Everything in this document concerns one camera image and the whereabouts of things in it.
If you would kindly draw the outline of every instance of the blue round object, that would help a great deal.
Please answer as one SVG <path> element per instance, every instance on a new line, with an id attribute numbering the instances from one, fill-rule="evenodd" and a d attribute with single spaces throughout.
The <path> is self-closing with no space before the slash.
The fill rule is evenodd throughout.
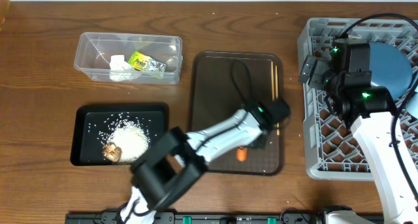
<path id="1" fill-rule="evenodd" d="M 410 61 L 388 44 L 370 43 L 370 70 L 372 86 L 385 86 L 394 100 L 401 97 L 411 84 Z"/>

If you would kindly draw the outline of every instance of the pile of white grains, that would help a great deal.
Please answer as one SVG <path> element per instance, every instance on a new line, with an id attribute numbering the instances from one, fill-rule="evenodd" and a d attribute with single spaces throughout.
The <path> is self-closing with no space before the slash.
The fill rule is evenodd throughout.
<path id="1" fill-rule="evenodd" d="M 114 143 L 121 148 L 121 157 L 118 163 L 132 163 L 138 159 L 147 149 L 150 139 L 141 129 L 139 122 L 129 121 L 128 119 L 117 120 L 111 123 L 112 134 L 101 135 L 107 144 Z"/>

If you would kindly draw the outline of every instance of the orange object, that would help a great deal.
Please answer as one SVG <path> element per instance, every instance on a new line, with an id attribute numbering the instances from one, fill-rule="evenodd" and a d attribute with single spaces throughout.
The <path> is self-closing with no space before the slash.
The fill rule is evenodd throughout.
<path id="1" fill-rule="evenodd" d="M 236 149 L 236 159 L 238 161 L 241 161 L 241 162 L 246 161 L 247 156 L 248 156 L 248 148 L 240 146 L 238 149 Z"/>

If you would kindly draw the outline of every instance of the light blue object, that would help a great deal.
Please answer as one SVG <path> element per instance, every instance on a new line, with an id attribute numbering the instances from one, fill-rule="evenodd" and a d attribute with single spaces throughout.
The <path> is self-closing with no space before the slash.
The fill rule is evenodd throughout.
<path id="1" fill-rule="evenodd" d="M 370 43 L 370 70 L 372 86 L 385 86 L 394 100 L 405 94 L 411 84 L 410 61 L 403 53 L 388 44 Z"/>
<path id="2" fill-rule="evenodd" d="M 413 83 L 417 81 L 418 74 L 415 76 L 415 79 L 413 80 Z M 411 100 L 406 104 L 405 106 L 406 111 L 410 113 L 411 116 L 418 118 L 418 94 L 415 94 Z"/>

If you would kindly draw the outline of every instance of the brown crumpled object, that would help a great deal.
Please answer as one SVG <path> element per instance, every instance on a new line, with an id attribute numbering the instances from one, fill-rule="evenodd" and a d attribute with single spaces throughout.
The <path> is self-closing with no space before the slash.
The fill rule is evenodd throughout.
<path id="1" fill-rule="evenodd" d="M 106 146 L 103 146 L 103 155 L 111 162 L 118 162 L 122 155 L 122 149 L 114 143 L 108 143 Z"/>

